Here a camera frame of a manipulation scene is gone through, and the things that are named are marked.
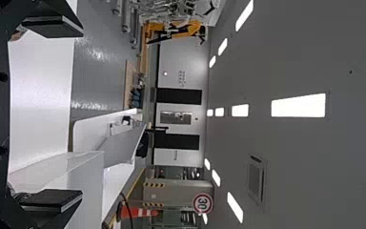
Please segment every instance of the speed limit sign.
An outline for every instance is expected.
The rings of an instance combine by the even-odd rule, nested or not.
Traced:
[[[214,207],[213,199],[208,194],[199,194],[193,200],[193,207],[198,214],[209,214]]]

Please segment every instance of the orange cone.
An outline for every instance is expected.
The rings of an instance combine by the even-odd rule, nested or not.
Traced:
[[[130,207],[132,212],[132,218],[144,218],[144,217],[156,217],[158,215],[157,211],[151,211],[139,207]],[[121,221],[124,219],[129,219],[130,214],[129,210],[126,206],[122,205],[121,203],[118,204],[117,208],[117,221]]]

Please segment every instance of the black machine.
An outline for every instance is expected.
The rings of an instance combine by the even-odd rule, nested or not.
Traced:
[[[0,0],[0,229],[64,228],[82,201],[81,191],[44,190],[38,194],[16,194],[8,185],[8,41],[26,30],[47,38],[83,36],[82,24],[66,0]]]

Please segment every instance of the yellow machine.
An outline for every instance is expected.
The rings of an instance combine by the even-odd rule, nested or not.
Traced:
[[[201,44],[207,40],[207,28],[198,20],[191,20],[180,27],[181,22],[172,22],[169,26],[163,23],[148,23],[145,27],[147,37],[150,37],[153,31],[160,32],[160,37],[150,40],[147,44],[159,43],[165,40],[196,36],[201,39]]]

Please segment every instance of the ceiling light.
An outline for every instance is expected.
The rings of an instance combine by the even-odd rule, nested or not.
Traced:
[[[325,117],[326,94],[311,94],[272,101],[273,117]]]
[[[248,6],[245,8],[245,10],[240,14],[239,18],[236,21],[235,29],[236,31],[239,31],[240,28],[243,26],[245,21],[248,19],[248,17],[252,14],[254,11],[254,0],[251,0],[248,4]]]
[[[230,204],[230,207],[234,211],[234,214],[236,215],[239,222],[242,223],[243,222],[243,210],[239,206],[239,204],[236,202],[236,200],[234,199],[233,195],[230,192],[228,192],[227,201],[228,201],[228,204]]]
[[[207,116],[214,116],[214,110],[213,109],[207,110]]]
[[[217,108],[215,109],[215,116],[224,116],[225,109],[224,108]]]
[[[232,107],[232,115],[236,117],[249,116],[249,104],[236,105]]]
[[[211,163],[207,158],[204,159],[204,165],[206,166],[207,170],[211,169]]]
[[[203,214],[203,220],[204,220],[204,224],[207,225],[208,223],[208,217],[207,217],[207,214]]]
[[[228,47],[228,38],[225,38],[225,40],[221,43],[221,45],[218,48],[218,55],[221,55],[225,49]]]
[[[218,187],[221,187],[221,177],[219,177],[219,174],[213,170],[212,172],[213,181]]]
[[[215,64],[215,62],[216,62],[216,56],[213,56],[213,58],[211,58],[211,60],[210,60],[210,68],[213,67],[213,65]]]

